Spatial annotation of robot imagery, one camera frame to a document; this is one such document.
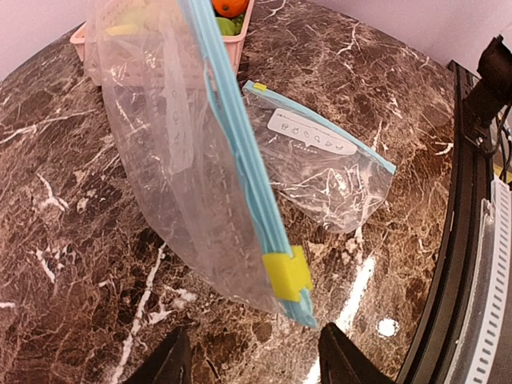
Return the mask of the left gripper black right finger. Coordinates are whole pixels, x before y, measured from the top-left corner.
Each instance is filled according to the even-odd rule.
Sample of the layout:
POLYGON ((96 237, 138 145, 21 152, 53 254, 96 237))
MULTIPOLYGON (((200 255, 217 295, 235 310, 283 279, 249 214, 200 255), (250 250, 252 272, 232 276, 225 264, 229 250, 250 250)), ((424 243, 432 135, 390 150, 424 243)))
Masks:
POLYGON ((318 352, 321 384, 394 384, 333 322, 322 328, 318 352))

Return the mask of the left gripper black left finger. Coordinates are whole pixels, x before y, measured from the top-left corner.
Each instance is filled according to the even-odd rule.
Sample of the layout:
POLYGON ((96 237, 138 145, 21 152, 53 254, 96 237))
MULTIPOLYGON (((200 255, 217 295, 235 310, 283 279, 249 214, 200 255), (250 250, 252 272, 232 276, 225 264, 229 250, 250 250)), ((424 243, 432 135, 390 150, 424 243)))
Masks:
POLYGON ((192 351, 183 328, 173 329, 125 384, 191 384, 192 351))

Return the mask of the clear zip bag yellow slider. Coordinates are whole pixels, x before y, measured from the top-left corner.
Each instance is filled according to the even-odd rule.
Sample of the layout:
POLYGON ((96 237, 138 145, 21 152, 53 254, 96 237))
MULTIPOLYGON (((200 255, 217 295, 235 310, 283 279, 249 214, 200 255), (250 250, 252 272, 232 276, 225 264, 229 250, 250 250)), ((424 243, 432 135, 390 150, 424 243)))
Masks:
POLYGON ((90 1, 84 64, 150 227, 221 295, 316 326, 210 2, 90 1))

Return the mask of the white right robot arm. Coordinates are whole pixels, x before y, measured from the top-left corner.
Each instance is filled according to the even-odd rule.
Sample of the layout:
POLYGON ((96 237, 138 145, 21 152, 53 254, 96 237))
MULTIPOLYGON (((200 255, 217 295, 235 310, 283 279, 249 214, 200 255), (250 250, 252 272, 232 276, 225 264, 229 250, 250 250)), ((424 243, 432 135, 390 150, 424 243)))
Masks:
POLYGON ((511 104, 511 52, 500 34, 492 38, 478 62, 480 80, 465 98, 483 125, 488 126, 504 107, 511 104))

